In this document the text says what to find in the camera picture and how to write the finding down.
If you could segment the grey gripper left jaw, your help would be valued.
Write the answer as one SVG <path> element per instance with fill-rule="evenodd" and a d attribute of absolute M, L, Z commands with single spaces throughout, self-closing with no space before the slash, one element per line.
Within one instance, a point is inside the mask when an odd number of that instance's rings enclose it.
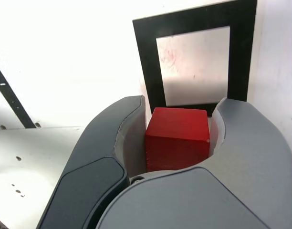
<path fill-rule="evenodd" d="M 146 172 L 146 103 L 125 97 L 82 132 L 38 223 L 40 229 L 94 229 L 107 206 Z"/>

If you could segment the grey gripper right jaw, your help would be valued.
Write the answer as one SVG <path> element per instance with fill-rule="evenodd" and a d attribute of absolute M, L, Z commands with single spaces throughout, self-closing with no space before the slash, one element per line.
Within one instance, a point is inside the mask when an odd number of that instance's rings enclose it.
<path fill-rule="evenodd" d="M 247 102 L 223 99 L 212 116 L 211 155 L 152 172 L 107 207 L 99 229 L 292 229 L 292 152 Z"/>

